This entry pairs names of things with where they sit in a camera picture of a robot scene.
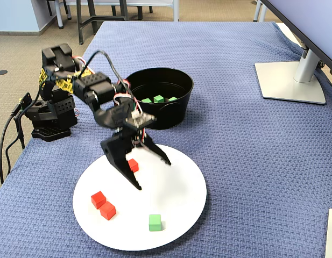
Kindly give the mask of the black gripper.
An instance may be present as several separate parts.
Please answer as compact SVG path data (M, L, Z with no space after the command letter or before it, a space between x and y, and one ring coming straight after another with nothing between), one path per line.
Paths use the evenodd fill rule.
M92 108L95 121L103 127L119 130L111 138L101 142L109 162L138 190L141 186L135 177L135 172L139 170L139 164L135 159L126 160L126 153L131 151L131 136L133 131L124 123L128 115L131 114L134 104L130 98L120 98L119 104L106 110L95 104ZM171 162L166 153L159 148L148 135L145 135L140 142L142 147L147 148L152 153L159 156L169 166Z

